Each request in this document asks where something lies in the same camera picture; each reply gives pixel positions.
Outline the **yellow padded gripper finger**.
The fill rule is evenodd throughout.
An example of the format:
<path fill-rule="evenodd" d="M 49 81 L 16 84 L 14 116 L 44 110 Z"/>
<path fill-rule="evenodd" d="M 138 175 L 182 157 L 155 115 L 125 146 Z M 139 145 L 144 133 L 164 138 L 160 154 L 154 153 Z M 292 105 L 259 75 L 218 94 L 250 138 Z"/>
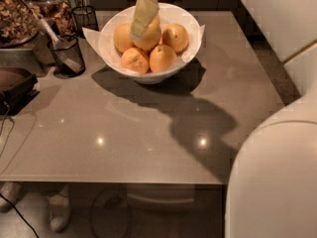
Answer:
<path fill-rule="evenodd" d="M 133 40 L 139 41 L 143 37 L 158 11 L 159 0 L 137 0 L 130 30 Z"/>

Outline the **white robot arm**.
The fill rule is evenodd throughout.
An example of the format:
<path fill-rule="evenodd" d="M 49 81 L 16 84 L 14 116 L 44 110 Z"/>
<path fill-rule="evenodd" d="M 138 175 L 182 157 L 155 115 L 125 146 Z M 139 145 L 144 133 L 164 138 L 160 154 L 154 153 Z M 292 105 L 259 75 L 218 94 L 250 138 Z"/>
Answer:
<path fill-rule="evenodd" d="M 300 93 L 239 151 L 225 238 L 317 238 L 317 0 L 241 0 Z"/>

